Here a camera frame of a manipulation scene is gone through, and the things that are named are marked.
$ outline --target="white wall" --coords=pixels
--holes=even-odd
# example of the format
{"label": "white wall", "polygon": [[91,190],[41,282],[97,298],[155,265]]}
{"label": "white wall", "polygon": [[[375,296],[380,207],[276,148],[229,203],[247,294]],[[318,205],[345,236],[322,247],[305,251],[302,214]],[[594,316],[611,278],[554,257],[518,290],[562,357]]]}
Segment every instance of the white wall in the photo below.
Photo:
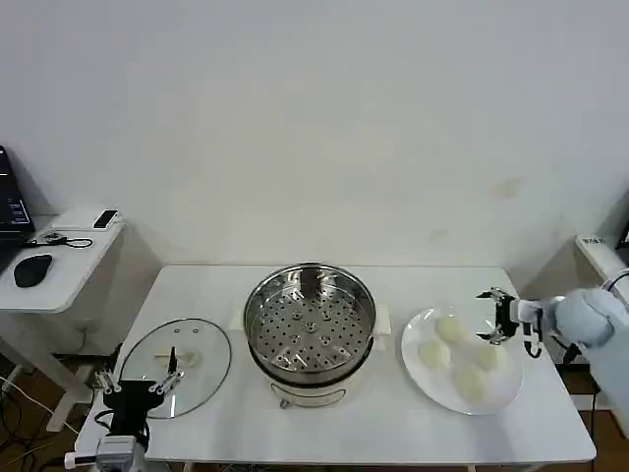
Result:
{"label": "white wall", "polygon": [[0,141],[35,205],[119,207],[164,263],[505,266],[523,287],[622,212],[624,1],[1,7]]}

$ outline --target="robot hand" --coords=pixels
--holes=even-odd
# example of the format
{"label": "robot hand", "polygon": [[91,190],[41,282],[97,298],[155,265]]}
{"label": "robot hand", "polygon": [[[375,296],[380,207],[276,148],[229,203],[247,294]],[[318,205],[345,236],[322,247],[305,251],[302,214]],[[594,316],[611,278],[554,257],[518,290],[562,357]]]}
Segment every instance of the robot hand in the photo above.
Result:
{"label": "robot hand", "polygon": [[[78,456],[66,454],[66,468],[81,465],[94,465],[92,470],[99,472],[136,472],[146,470],[164,470],[159,464],[147,467],[144,453],[148,449],[150,429],[146,422],[148,411],[160,406],[182,380],[184,373],[177,369],[175,348],[170,351],[168,371],[161,382],[150,380],[116,381],[111,370],[104,370],[97,375],[102,387],[103,403],[109,408],[98,413],[94,421],[108,429],[107,435],[100,440],[95,455]],[[111,414],[111,423],[99,421]]]}
{"label": "robot hand", "polygon": [[545,335],[567,339],[571,343],[569,357],[584,355],[592,377],[617,409],[621,422],[629,425],[629,314],[611,292],[579,289],[565,297],[520,300],[491,288],[480,298],[495,301],[495,328],[487,334],[479,333],[481,339],[500,344],[522,325],[525,350],[534,358],[542,354]]}

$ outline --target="floor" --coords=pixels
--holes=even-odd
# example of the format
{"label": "floor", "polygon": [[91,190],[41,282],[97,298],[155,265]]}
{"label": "floor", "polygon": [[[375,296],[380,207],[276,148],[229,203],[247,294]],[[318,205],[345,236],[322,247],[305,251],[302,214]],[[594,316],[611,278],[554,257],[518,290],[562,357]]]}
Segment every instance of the floor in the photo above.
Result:
{"label": "floor", "polygon": [[[79,363],[66,360],[70,368],[76,368]],[[0,375],[7,377],[12,366],[8,361],[0,359]],[[592,382],[587,372],[563,373],[562,377],[572,393],[590,393]],[[40,372],[22,374],[17,384],[27,394],[41,403],[52,407],[61,397],[61,389],[49,381]],[[11,390],[9,395],[2,398],[0,415],[0,472],[36,472],[46,461],[73,449],[75,435],[68,429],[58,434],[45,431],[48,413],[32,405],[17,391]],[[71,424],[79,429],[85,418],[87,407],[77,407],[71,415]],[[581,414],[588,426],[590,413]],[[620,433],[613,417],[609,412],[601,411],[595,415],[595,443],[599,455],[594,464],[596,472],[629,471],[629,441]],[[182,464],[171,464],[174,472],[180,472]],[[592,464],[565,464],[546,466],[544,472],[590,472]],[[394,467],[347,467],[347,466],[226,466],[214,464],[199,464],[195,472],[354,472],[369,470],[385,472]],[[421,472],[466,472],[465,467],[397,467],[395,469],[418,470]],[[62,470],[60,468],[46,468],[46,472]],[[510,472],[507,467],[477,467],[479,472]]]}

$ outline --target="white table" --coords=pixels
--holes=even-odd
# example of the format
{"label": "white table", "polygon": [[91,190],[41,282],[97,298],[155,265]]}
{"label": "white table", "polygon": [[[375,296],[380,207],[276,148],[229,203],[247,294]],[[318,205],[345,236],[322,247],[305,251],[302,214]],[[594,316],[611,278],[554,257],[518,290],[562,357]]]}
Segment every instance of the white table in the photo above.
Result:
{"label": "white table", "polygon": [[[74,404],[90,402],[91,389],[84,383],[90,369],[79,369],[76,374],[66,369],[48,352],[46,333],[39,332],[31,317],[57,314],[70,308],[122,227],[123,223],[118,222],[107,231],[60,231],[69,238],[89,238],[93,244],[83,249],[67,246],[23,249],[0,274],[2,340],[66,391],[48,423],[48,431],[60,431]],[[49,225],[46,225],[37,234],[48,230]],[[13,275],[15,266],[39,254],[50,254],[54,258],[45,278],[34,287],[18,287]]]}
{"label": "white table", "polygon": [[[251,289],[274,267],[169,266],[158,275],[123,344],[133,345],[177,318],[212,320],[228,329]],[[392,335],[373,351],[366,384],[319,409],[290,407],[257,369],[244,334],[229,331],[233,360],[220,390],[193,413],[149,421],[146,458],[194,462],[346,464],[531,464],[587,461],[596,449],[559,375],[544,353],[524,360],[519,397],[495,416],[468,417],[427,398],[399,360],[405,323],[438,303],[465,305],[491,286],[515,292],[500,268],[348,267],[387,305]],[[492,317],[493,306],[487,305]],[[94,453],[105,431],[93,423],[96,400],[75,444]]]}

